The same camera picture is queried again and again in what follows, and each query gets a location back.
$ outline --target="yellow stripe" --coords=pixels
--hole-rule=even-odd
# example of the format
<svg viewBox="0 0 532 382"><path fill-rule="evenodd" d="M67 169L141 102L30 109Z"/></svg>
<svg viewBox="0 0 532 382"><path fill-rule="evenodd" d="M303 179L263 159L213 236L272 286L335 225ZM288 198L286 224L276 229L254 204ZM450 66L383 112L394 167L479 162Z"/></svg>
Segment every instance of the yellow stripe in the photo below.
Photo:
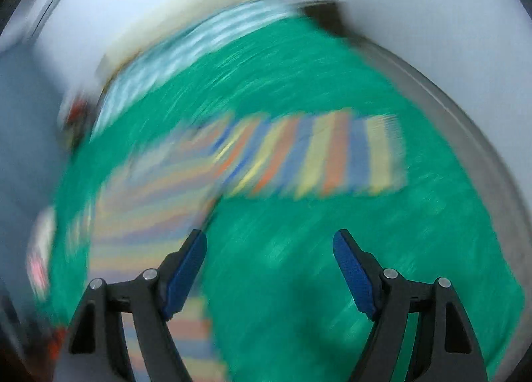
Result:
<svg viewBox="0 0 532 382"><path fill-rule="evenodd" d="M218 120L213 124L210 124L207 128L200 130L200 133L194 135L191 139L193 142L197 139L205 138L210 136L210 133L216 129L217 126L227 125L229 118ZM179 150L180 146L183 144L183 140L177 141L174 143L174 150ZM152 156L153 152L148 152L143 154L143 156ZM134 196L139 196L145 194L146 192L151 192L157 189L161 185L162 180L170 180L172 183L174 180L179 181L179 177L182 176L182 180L186 180L189 177L194 177L203 173L207 173L214 165L213 158L180 158L174 164L163 167L157 170L157 176L152 178L152 181L142 183L140 185L134 184L137 187L131 189L129 185L124 185L124 180L131 174L131 164L128 163L121 167L121 170L114 172L114 175L111 176L110 180L102 186L102 190L99 193L96 203L96 214L99 220L103 220L109 216L114 215L117 205L117 199L127 197L130 194ZM137 170L137 164L134 166L135 175L139 172Z"/></svg>
<svg viewBox="0 0 532 382"><path fill-rule="evenodd" d="M135 328L135 323L133 322L132 313L122 313L122 325L124 328Z"/></svg>
<svg viewBox="0 0 532 382"><path fill-rule="evenodd" d="M150 196L151 193L165 190L172 185L186 183L190 179L201 175L206 176L206 183L204 186L211 185L211 183L208 182L207 174L212 171L212 161L209 159L203 159L202 161L196 161L194 167L176 167L176 170L168 175L163 175L161 173L137 188L131 189L123 186L123 188L118 189L118 191L114 190L111 194L104 195L100 198L98 203L98 208L100 210L98 221L101 223L109 218L112 219L121 213L135 212L139 208L142 208L142 205L139 205L138 203L138 200L142 197Z"/></svg>
<svg viewBox="0 0 532 382"><path fill-rule="evenodd" d="M205 308L205 298L203 296L196 296L187 298L183 309L176 313L173 317L175 320L203 320L203 312Z"/></svg>
<svg viewBox="0 0 532 382"><path fill-rule="evenodd" d="M173 145L164 143L137 157L132 164L132 174L142 175L159 166L170 154Z"/></svg>
<svg viewBox="0 0 532 382"><path fill-rule="evenodd" d="M251 123L251 118L242 119L235 129L233 129L231 137L227 141L227 143L223 146L223 148L220 149L218 153L214 156L214 161L219 161L225 153L235 144L235 142L240 138L242 133L244 133L244 130L246 130L246 127Z"/></svg>
<svg viewBox="0 0 532 382"><path fill-rule="evenodd" d="M227 368L225 364L214 360L196 360L194 358L183 358L183 364L193 379L213 379L225 380Z"/></svg>
<svg viewBox="0 0 532 382"><path fill-rule="evenodd" d="M253 179L253 177L259 172L262 166L267 162L273 152L273 148L275 148L277 141L283 134L287 122L288 118L283 118L273 125L273 128L268 132L268 134L264 138L264 141L262 142L262 145L255 156L254 164L251 166L249 172L247 172L246 175L241 179L235 189L231 191L231 196L243 190L246 184Z"/></svg>
<svg viewBox="0 0 532 382"><path fill-rule="evenodd" d="M98 251L99 254L91 254L89 270L91 273L109 270L139 271L140 273L141 270L158 267L169 253L181 248L183 241L179 239L161 244L124 245L120 255L115 253L105 256L104 251Z"/></svg>
<svg viewBox="0 0 532 382"><path fill-rule="evenodd" d="M190 144L199 143L200 141L203 141L205 138L209 137L213 131L218 129L218 127L229 124L229 118L229 116L225 116L223 118L217 119L199 129L196 133L194 133L193 130L190 130L187 137L182 137L182 141Z"/></svg>
<svg viewBox="0 0 532 382"><path fill-rule="evenodd" d="M328 113L315 119L312 127L312 139L307 149L299 185L295 192L296 199L305 196L305 194L316 188L323 178L323 169L327 152L329 151L329 141L333 134L335 118L336 113Z"/></svg>
<svg viewBox="0 0 532 382"><path fill-rule="evenodd" d="M146 230L172 218L179 224L176 217L194 215L210 200L212 189L212 186L209 186L190 190L172 199L159 200L149 207L140 206L125 213L114 213L104 220L97 218L92 230L93 236L96 239L115 238L115 235Z"/></svg>
<svg viewBox="0 0 532 382"><path fill-rule="evenodd" d="M386 134L386 121L374 116L366 121L370 151L370 188L376 194L392 185L390 146Z"/></svg>

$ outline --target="green carpet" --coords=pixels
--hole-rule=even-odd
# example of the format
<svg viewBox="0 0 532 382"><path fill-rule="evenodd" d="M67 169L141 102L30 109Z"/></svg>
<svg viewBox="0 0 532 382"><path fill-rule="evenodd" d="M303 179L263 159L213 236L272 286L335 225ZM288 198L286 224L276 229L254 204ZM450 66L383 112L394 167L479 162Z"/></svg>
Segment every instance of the green carpet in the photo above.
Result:
<svg viewBox="0 0 532 382"><path fill-rule="evenodd" d="M133 151L181 119L227 110L280 116L344 107L362 116L398 116L408 184L378 197L220 202L207 230L203 290L231 380L347 380L370 322L357 312L334 261L332 238L342 228L383 267L410 280L451 279L493 375L518 323L523 293L478 194L425 116L342 40L303 19L278 21L200 58L80 148L57 193L47 310L63 321L73 314L88 249L68 250L66 226ZM410 341L414 322L411 317ZM404 349L395 380L408 366Z"/></svg>

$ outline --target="blue stripe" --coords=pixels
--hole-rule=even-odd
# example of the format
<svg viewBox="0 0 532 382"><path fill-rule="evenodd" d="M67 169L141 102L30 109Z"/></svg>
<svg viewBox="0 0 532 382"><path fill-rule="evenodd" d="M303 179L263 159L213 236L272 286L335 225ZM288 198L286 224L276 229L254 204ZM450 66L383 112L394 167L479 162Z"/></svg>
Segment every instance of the blue stripe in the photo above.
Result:
<svg viewBox="0 0 532 382"><path fill-rule="evenodd" d="M211 125L212 122L209 122L206 125L198 126L198 127L190 127L190 129L195 129L195 134L189 133L189 136L186 138L187 142L195 142L196 137L198 137L198 133L204 130L204 127L207 125ZM211 137L211 134L216 130L216 127L220 125L219 123L213 126L208 132L206 132L202 136L202 140L207 139ZM212 150L214 149L214 144L218 143L220 141L220 138L222 137L222 134L218 137L218 139L214 140L212 143L207 145L202 145L201 147L194 147L190 146L185 151L179 148L180 146L177 146L176 148L172 149L170 155L168 156L168 165L172 166L174 163L182 161L183 159L191 159L191 158L208 158L212 154Z"/></svg>
<svg viewBox="0 0 532 382"><path fill-rule="evenodd" d="M170 223L170 221L161 222L163 225L155 224L147 229L137 229L131 232L126 232L116 236L113 236L111 233L106 235L102 233L103 238L99 238L97 243L93 245L93 254L96 256L100 249L105 249L106 243L116 247L118 244L124 244L124 252L131 252L131 246L133 244L151 244L151 243L167 243L175 240L182 239L187 237L191 230L194 230L197 227L198 223L198 213L192 212L186 218L183 218L180 221L175 221Z"/></svg>
<svg viewBox="0 0 532 382"><path fill-rule="evenodd" d="M196 360L217 359L216 349L210 340L177 340L174 344L181 358L193 358Z"/></svg>
<svg viewBox="0 0 532 382"><path fill-rule="evenodd" d="M238 163L235 169L227 177L227 179L224 182L224 185L234 183L231 181L235 180L236 177L239 175L239 173L244 169L244 167L246 167L247 165L251 163L251 161L255 157L255 154L260 148L261 142L264 140L264 138L268 134L268 131L270 130L270 128L271 128L270 119L266 119L266 120L259 122L259 125L257 125L257 128L253 132L253 135L249 138L246 144L246 148L244 150L240 163Z"/></svg>
<svg viewBox="0 0 532 382"><path fill-rule="evenodd" d="M179 126L172 130L172 133L163 141L159 142L157 145L149 147L148 151L137 153L137 157L134 157L131 162L131 171L129 172L126 182L134 185L142 185L150 181L154 173L158 174L163 167L171 162L169 156L172 154L172 151L175 150L176 143L181 140L184 134L185 129ZM135 168L138 167L139 162L146 164L147 158L154 158L155 153L159 156L159 152L163 149L166 150L166 156L164 158L159 158L157 161L153 162L153 164L151 164L150 167L145 168L142 173L135 170Z"/></svg>
<svg viewBox="0 0 532 382"><path fill-rule="evenodd" d="M133 367L133 376L135 377L135 382L152 382L146 368L137 369Z"/></svg>
<svg viewBox="0 0 532 382"><path fill-rule="evenodd" d="M366 119L353 119L349 134L347 188L352 191L369 186L369 145L365 123Z"/></svg>
<svg viewBox="0 0 532 382"><path fill-rule="evenodd" d="M301 171L301 166L305 160L307 149L309 148L310 139L312 138L312 128L314 118L304 115L301 117L298 125L294 144L288 154L281 170L272 179L272 186L281 190L294 184L293 180Z"/></svg>
<svg viewBox="0 0 532 382"><path fill-rule="evenodd" d="M222 146L222 144L225 142L225 140L227 140L227 137L229 137L229 135L231 134L231 132L235 128L236 124L237 124L236 119L233 119L229 123L229 125L225 128L225 130L223 130L223 133L220 136L220 138L214 143L214 145L212 145L211 154L214 154L216 151L218 151L220 146Z"/></svg>
<svg viewBox="0 0 532 382"><path fill-rule="evenodd" d="M168 175L153 176L152 184L168 178ZM191 176L174 184L168 184L166 188L151 189L147 194L138 195L137 188L124 188L123 193L126 199L116 202L109 208L110 213L127 213L134 209L143 208L154 203L164 202L164 200L175 200L177 196L185 195L191 191L201 191L214 185L214 177L211 172L201 175Z"/></svg>
<svg viewBox="0 0 532 382"><path fill-rule="evenodd" d="M168 157L166 159L164 159L162 162L154 164L151 168L145 170L145 174L137 175L134 181L131 179L125 180L123 188L112 188L112 192L115 193L116 191L135 191L135 188L137 186L150 184L153 180L164 179L172 174L175 174L178 170L184 170L187 165L190 165L192 163L192 161L197 161L198 164L210 164L208 162L208 158L211 154L211 149L211 146L207 146L205 148L198 148L196 150L191 149L187 152L179 152L178 150L173 149L172 152L168 154Z"/></svg>

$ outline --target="red object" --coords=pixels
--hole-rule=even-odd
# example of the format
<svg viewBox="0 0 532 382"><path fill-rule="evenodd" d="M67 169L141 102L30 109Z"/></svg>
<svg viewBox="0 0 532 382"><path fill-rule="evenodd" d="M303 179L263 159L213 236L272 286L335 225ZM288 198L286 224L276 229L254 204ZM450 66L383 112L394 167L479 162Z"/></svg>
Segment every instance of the red object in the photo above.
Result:
<svg viewBox="0 0 532 382"><path fill-rule="evenodd" d="M81 118L87 111L88 103L84 99L76 99L70 107L68 116L66 117L66 123L71 124L72 122Z"/></svg>
<svg viewBox="0 0 532 382"><path fill-rule="evenodd" d="M48 353L52 361L56 361L59 357L59 352L63 346L63 341L65 341L65 336L67 335L67 330L65 327L57 328L52 338L48 344Z"/></svg>

